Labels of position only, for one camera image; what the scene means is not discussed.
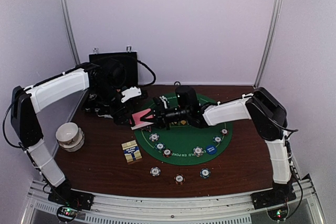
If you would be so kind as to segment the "pink playing card deck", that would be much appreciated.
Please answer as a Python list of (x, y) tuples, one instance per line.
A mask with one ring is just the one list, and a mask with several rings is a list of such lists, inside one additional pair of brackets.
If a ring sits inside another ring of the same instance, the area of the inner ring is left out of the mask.
[(141, 123), (141, 122), (144, 122), (144, 121), (141, 121), (141, 117), (142, 117), (142, 115), (141, 115), (141, 111), (132, 114), (132, 117), (133, 117), (133, 120), (134, 120), (135, 125), (136, 125), (136, 124), (139, 124), (139, 123)]

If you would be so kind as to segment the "10 chips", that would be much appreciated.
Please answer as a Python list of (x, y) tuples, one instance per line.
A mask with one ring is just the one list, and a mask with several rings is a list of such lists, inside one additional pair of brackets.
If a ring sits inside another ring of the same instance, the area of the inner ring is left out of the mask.
[(157, 133), (152, 133), (149, 135), (149, 140), (151, 142), (157, 142), (159, 140), (160, 136)]
[(202, 147), (199, 147), (199, 146), (196, 146), (193, 148), (193, 155), (195, 157), (200, 157), (203, 155), (203, 148)]

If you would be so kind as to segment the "blue white 10 chip stack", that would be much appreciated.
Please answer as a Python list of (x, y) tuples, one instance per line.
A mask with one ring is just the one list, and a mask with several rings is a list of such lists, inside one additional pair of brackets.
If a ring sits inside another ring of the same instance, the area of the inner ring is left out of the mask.
[(161, 174), (161, 169), (157, 166), (154, 166), (150, 169), (150, 174), (153, 176), (153, 177), (156, 177), (156, 176), (159, 176)]

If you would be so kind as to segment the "red black 100 chip stack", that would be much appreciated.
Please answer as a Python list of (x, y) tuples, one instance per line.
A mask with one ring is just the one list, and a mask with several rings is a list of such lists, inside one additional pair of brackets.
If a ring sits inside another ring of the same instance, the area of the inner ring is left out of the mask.
[(182, 174), (177, 174), (174, 177), (174, 181), (177, 185), (182, 185), (185, 183), (185, 177)]

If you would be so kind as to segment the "blue green 50 chip stack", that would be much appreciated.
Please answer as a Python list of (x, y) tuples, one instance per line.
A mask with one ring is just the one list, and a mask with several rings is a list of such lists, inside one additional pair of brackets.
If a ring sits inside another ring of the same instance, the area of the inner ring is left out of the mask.
[(211, 171), (208, 168), (202, 168), (200, 171), (200, 177), (203, 179), (209, 178), (211, 175)]

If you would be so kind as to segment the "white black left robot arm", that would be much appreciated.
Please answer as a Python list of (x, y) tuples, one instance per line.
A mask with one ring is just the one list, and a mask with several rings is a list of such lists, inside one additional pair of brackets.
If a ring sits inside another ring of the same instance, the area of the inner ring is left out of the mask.
[(10, 115), (19, 138), (15, 148), (27, 154), (64, 205), (75, 201), (75, 192), (46, 146), (38, 114), (75, 93), (92, 90), (107, 106), (115, 124), (134, 126), (131, 101), (142, 91), (138, 87), (118, 87), (112, 80), (113, 75), (106, 68), (85, 62), (37, 84), (13, 89), (12, 102), (5, 114)]

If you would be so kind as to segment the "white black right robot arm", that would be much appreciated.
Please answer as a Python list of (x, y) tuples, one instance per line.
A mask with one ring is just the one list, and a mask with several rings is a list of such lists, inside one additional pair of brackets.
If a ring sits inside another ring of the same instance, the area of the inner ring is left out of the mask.
[(221, 123), (251, 120), (259, 136), (267, 144), (273, 171), (269, 199), (279, 204), (292, 193), (292, 151), (289, 139), (295, 131), (288, 128), (286, 109), (265, 89), (257, 88), (239, 99), (200, 104), (190, 86), (175, 89), (177, 106), (171, 107), (165, 96), (155, 97), (154, 108), (131, 115), (134, 129), (153, 125), (169, 129), (170, 124), (185, 120), (203, 129)]

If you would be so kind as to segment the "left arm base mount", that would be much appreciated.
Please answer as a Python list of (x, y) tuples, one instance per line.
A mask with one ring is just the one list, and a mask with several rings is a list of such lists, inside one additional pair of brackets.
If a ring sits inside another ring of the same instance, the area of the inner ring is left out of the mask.
[(93, 204), (94, 195), (65, 187), (57, 187), (51, 190), (48, 200), (77, 210), (90, 210)]

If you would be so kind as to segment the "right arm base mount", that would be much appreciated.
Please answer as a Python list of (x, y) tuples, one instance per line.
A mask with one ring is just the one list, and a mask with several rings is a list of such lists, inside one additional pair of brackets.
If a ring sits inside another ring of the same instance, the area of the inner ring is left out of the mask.
[(272, 189), (259, 191), (251, 194), (254, 209), (269, 208), (276, 205), (283, 205), (296, 199), (292, 183), (272, 184)]

